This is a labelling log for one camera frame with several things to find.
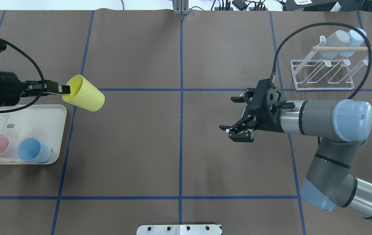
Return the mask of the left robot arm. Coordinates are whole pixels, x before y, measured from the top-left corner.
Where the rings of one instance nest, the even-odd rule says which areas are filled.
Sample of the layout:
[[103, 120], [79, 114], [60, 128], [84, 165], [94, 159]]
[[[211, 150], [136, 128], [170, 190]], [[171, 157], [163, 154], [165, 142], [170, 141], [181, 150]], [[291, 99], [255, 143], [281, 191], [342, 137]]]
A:
[[0, 165], [52, 164], [60, 155], [67, 109], [39, 104], [4, 113], [0, 107]]

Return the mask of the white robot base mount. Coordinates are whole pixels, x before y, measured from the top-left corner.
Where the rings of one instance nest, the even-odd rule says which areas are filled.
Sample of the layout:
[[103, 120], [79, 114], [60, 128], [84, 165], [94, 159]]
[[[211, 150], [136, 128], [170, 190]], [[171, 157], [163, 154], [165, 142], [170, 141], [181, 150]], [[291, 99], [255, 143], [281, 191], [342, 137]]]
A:
[[189, 225], [142, 225], [137, 235], [222, 235], [221, 225], [189, 224]]

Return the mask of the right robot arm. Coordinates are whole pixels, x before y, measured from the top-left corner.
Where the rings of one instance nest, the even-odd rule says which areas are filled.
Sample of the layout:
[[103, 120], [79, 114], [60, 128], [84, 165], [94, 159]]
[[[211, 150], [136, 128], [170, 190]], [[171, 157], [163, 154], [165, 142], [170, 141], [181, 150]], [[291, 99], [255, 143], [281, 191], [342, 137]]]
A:
[[246, 104], [235, 124], [219, 126], [232, 141], [252, 143], [257, 130], [318, 137], [301, 198], [327, 212], [339, 206], [372, 221], [372, 183], [350, 173], [372, 130], [371, 104], [352, 99], [290, 100], [271, 79], [260, 80], [231, 101]]

